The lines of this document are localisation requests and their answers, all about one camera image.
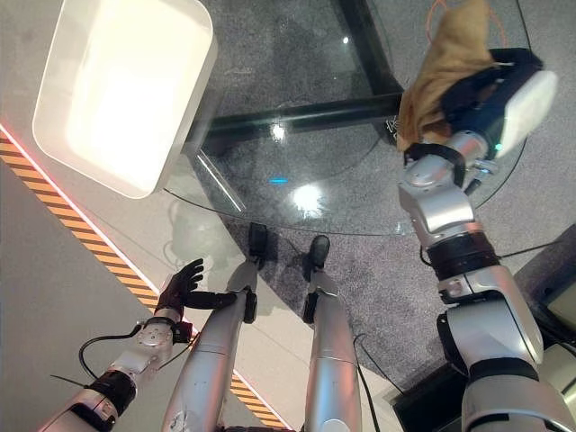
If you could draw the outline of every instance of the brown fabric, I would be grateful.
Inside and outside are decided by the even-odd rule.
[[[445,13],[418,78],[402,96],[398,150],[422,140],[443,144],[450,137],[440,98],[456,81],[494,64],[486,48],[489,13],[485,0],[468,0]]]

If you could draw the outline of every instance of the white plastic bin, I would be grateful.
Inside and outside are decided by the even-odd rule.
[[[34,138],[59,162],[143,198],[167,180],[216,52],[197,0],[65,0]]]

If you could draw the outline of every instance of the round glass tabletop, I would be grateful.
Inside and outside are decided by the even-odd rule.
[[[442,12],[460,2],[203,3],[219,54],[166,190],[269,226],[410,232],[398,203],[395,114]],[[525,47],[516,2],[490,7],[489,47]],[[522,149],[498,160],[499,172],[472,194],[475,206],[505,183]]]

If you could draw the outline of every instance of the black cable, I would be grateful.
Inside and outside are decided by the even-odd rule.
[[[94,372],[92,372],[92,369],[90,369],[88,367],[88,364],[86,364],[86,361],[84,359],[84,351],[90,347],[93,343],[95,342],[100,342],[102,340],[118,340],[118,339],[130,339],[132,337],[134,337],[136,335],[136,333],[138,333],[140,331],[140,329],[142,329],[142,325],[141,324],[136,324],[136,326],[134,326],[134,328],[132,329],[132,331],[130,333],[128,333],[127,335],[110,335],[110,336],[99,336],[99,337],[94,337],[90,340],[88,340],[87,342],[85,342],[80,349],[78,350],[78,360],[80,360],[80,364],[82,365],[82,368],[84,369],[84,371],[91,376],[92,378],[94,378],[95,380],[98,379],[98,377],[96,376],[96,374]]]
[[[69,379],[69,378],[67,378],[67,377],[65,377],[65,376],[53,375],[53,374],[50,374],[50,376],[51,376],[52,378],[57,378],[57,379],[59,379],[59,380],[66,381],[67,383],[75,384],[75,385],[77,385],[77,386],[79,386],[79,387],[82,387],[83,389],[86,388],[86,386],[85,386],[84,384],[82,384],[82,383],[80,383],[80,382],[78,382],[78,381],[71,380],[71,379]]]
[[[359,336],[366,336],[365,333],[361,333]],[[386,378],[386,380],[388,380],[390,382],[390,384],[392,384],[394,386],[394,388],[401,394],[404,394],[404,391],[402,391],[402,389],[397,386],[393,380],[390,379],[390,377],[388,376],[388,374],[383,371],[383,369],[380,367],[380,365],[378,364],[378,362],[376,362],[376,360],[374,360],[374,358],[370,355],[370,352],[366,349],[366,347],[364,346],[364,344],[362,343],[362,341],[360,341],[360,347],[362,348],[362,350],[364,351],[364,353],[368,356],[368,358],[370,359],[370,361],[373,363],[374,366],[376,366],[376,369],[378,369],[378,372],[380,372],[380,374]]]
[[[541,248],[546,248],[546,247],[548,247],[548,246],[557,245],[557,244],[559,244],[559,243],[562,243],[562,242],[561,242],[560,240],[551,241],[550,243],[544,243],[543,245],[540,245],[540,246],[529,247],[529,248],[527,248],[527,249],[519,250],[518,252],[512,252],[511,254],[506,254],[506,255],[498,256],[498,259],[513,257],[513,256],[515,256],[515,255],[520,255],[520,254],[525,254],[526,252],[532,252],[533,250],[538,250],[538,249],[541,249]]]
[[[176,355],[175,355],[174,357],[172,357],[170,360],[168,360],[167,362],[165,362],[164,364],[162,364],[162,365],[158,368],[158,370],[160,370],[160,369],[162,369],[163,367],[168,366],[168,365],[170,365],[172,362],[174,362],[179,356],[181,356],[183,353],[185,353],[186,350],[192,346],[192,344],[194,343],[194,341],[195,341],[195,338],[192,339],[188,345],[186,345],[186,348],[184,348],[182,351],[180,351],[178,354],[176,354]]]
[[[528,34],[526,20],[524,19],[524,13],[522,12],[522,7],[520,6],[520,0],[516,0],[516,6],[518,8],[518,12],[520,13],[520,20],[522,20],[522,27],[524,27],[524,34],[526,35],[526,41],[528,42],[528,49],[532,50],[532,42],[530,41],[530,35]]]
[[[426,259],[424,259],[424,249],[422,248],[422,246],[420,246],[420,261],[422,261],[428,267],[432,266],[431,263],[429,263]]]
[[[358,374],[360,375],[360,379],[362,380],[362,385],[364,386],[364,391],[366,392],[366,398],[368,398],[368,405],[370,406],[370,414],[372,414],[372,422],[374,423],[374,429],[376,432],[380,432],[380,425],[378,424],[378,418],[376,417],[376,410],[374,409],[374,403],[372,402],[372,395],[370,394],[370,390],[368,389],[368,383],[364,378],[364,374],[362,373],[362,368],[360,367],[360,362],[358,361],[358,353],[356,352],[356,341],[361,336],[365,336],[365,333],[360,333],[354,338],[354,342],[352,346],[354,347],[354,354],[356,356],[356,364],[358,368]]]

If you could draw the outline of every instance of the gray carpet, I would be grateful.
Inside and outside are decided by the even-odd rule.
[[[234,3],[238,9],[225,9],[216,2],[206,4],[217,34],[219,28],[222,32],[219,35],[220,65],[217,63],[213,82],[232,79],[232,85],[226,87],[222,96],[220,114],[366,95],[363,79],[351,72],[357,66],[353,53],[334,60],[329,49],[322,49],[322,43],[336,43],[340,37],[336,36],[338,16],[330,9],[328,0],[324,5],[315,2],[305,7],[297,7],[300,2],[294,1],[260,2],[261,8],[255,8],[254,2]],[[379,17],[378,31],[391,53],[394,73],[404,86],[418,73],[427,49],[424,26],[430,4],[432,2],[419,0],[375,0],[372,4],[373,13]],[[515,1],[500,0],[491,4],[508,45],[526,46]],[[544,125],[529,137],[517,168],[504,186],[492,196],[515,160],[504,163],[508,172],[504,170],[505,174],[494,180],[496,185],[480,190],[483,198],[479,198],[478,203],[490,199],[478,213],[500,254],[550,241],[576,221],[573,190],[576,133],[572,121],[576,101],[573,74],[576,47],[570,43],[576,4],[572,0],[522,0],[521,4],[535,53],[558,73],[561,83],[552,112]],[[224,14],[221,20],[218,14]],[[437,16],[433,14],[430,21],[434,29]],[[286,32],[267,33],[271,23],[281,29],[286,25]],[[326,33],[315,32],[317,29],[324,29]],[[301,38],[304,37],[313,42],[303,44]],[[490,40],[492,46],[502,45],[500,29],[495,24]],[[302,62],[309,63],[304,67]],[[325,85],[324,77],[335,68],[348,74],[346,83],[342,85],[336,79],[334,85]],[[318,76],[313,74],[314,70],[318,70]],[[283,200],[265,180],[287,171],[298,185],[320,182],[328,191],[325,193],[328,199],[339,197],[334,202],[321,203],[327,209],[326,219],[306,220],[296,224],[298,228],[335,232],[350,228],[348,231],[364,234],[390,234],[399,221],[405,220],[395,191],[401,164],[392,149],[385,142],[376,141],[377,138],[374,129],[368,126],[327,130],[299,135],[290,142],[289,148],[275,148],[271,140],[243,143],[214,160],[218,168],[233,179],[234,187],[248,207],[271,209],[264,219],[274,221],[279,227],[296,222],[290,220],[284,210],[278,210],[284,209]],[[316,163],[318,154],[314,152],[319,149],[326,161],[324,165]],[[310,158],[315,158],[313,169],[308,165]],[[252,182],[254,178],[263,182]],[[206,187],[206,192],[214,205],[226,205],[219,204],[221,198],[213,188]],[[248,225],[230,218],[225,218],[225,223],[244,247]],[[276,242],[271,246],[270,262],[262,276],[300,313],[306,290],[300,270],[301,252],[308,248],[313,233],[286,228],[274,229],[274,233]],[[437,296],[433,273],[419,262],[417,239],[413,235],[340,234],[332,234],[330,239],[332,253],[327,268],[340,286],[354,332],[366,333],[364,345],[380,367],[400,387],[409,388],[444,362],[435,320],[446,307]],[[516,272],[534,254],[515,256],[505,264]],[[364,353],[359,355],[363,364],[374,369]]]

